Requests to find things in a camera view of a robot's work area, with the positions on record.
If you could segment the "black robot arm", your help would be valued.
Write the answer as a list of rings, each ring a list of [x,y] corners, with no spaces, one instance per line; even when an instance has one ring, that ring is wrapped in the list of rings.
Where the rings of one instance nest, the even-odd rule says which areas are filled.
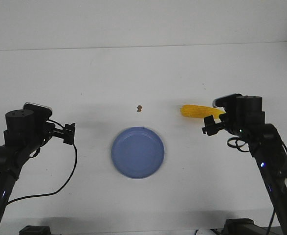
[[[50,120],[51,115],[49,108],[32,104],[5,115],[5,143],[0,145],[0,223],[6,207],[12,203],[9,198],[23,165],[36,157],[52,137],[74,145],[75,124],[56,128],[57,122]]]
[[[276,127],[265,123],[260,96],[231,94],[217,98],[213,107],[222,107],[216,123],[212,115],[204,118],[202,131],[208,136],[220,130],[248,144],[268,192],[283,234],[287,235],[287,148]]]

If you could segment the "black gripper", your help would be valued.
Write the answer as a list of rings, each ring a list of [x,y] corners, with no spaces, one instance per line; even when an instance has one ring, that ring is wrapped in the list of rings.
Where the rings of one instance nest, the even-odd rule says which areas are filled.
[[[74,144],[75,139],[75,123],[65,124],[61,129],[56,128],[56,123],[47,122],[46,133],[49,138],[57,137],[63,140],[65,144]]]
[[[229,125],[229,116],[228,115],[219,115],[220,122],[216,123],[213,115],[207,116],[203,119],[204,127],[202,127],[203,134],[212,136],[217,134],[221,130],[228,129]]]

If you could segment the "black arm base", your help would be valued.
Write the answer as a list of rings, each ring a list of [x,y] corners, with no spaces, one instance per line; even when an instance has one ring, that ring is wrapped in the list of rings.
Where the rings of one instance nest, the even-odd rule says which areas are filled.
[[[19,235],[52,235],[49,226],[25,226],[19,231]]]
[[[266,228],[259,227],[249,218],[227,219],[222,235],[265,235]]]

